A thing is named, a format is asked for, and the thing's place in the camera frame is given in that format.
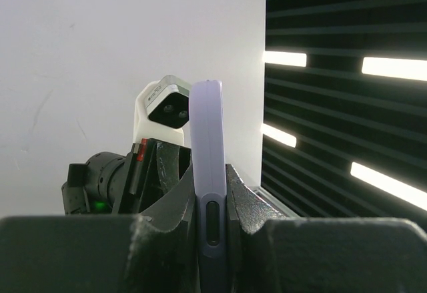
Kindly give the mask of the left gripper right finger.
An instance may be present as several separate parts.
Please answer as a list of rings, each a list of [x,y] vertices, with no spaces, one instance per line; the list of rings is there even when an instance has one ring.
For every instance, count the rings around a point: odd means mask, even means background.
[[[426,233],[396,218],[290,218],[228,182],[232,292],[425,292]]]

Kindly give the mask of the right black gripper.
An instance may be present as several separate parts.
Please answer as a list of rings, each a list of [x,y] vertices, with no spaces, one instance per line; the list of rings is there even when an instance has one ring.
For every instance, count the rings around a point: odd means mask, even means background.
[[[133,143],[112,214],[137,214],[156,203],[179,183],[190,158],[189,148],[158,139]]]

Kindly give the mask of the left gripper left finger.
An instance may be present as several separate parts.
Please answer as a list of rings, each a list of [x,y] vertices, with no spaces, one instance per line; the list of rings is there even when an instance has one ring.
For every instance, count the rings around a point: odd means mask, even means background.
[[[140,214],[1,220],[2,292],[198,292],[193,172]]]

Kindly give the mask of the lilac silicone phone case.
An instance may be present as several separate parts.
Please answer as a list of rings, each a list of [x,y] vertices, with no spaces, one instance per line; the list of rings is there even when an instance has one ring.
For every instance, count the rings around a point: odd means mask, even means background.
[[[228,291],[223,123],[222,83],[195,83],[189,94],[189,124],[202,292]]]

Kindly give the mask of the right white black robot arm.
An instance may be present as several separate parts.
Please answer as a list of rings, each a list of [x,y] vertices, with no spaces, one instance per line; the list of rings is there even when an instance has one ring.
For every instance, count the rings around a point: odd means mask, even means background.
[[[189,148],[150,138],[133,143],[125,156],[100,152],[70,164],[61,187],[64,212],[140,213],[178,185],[190,158]]]

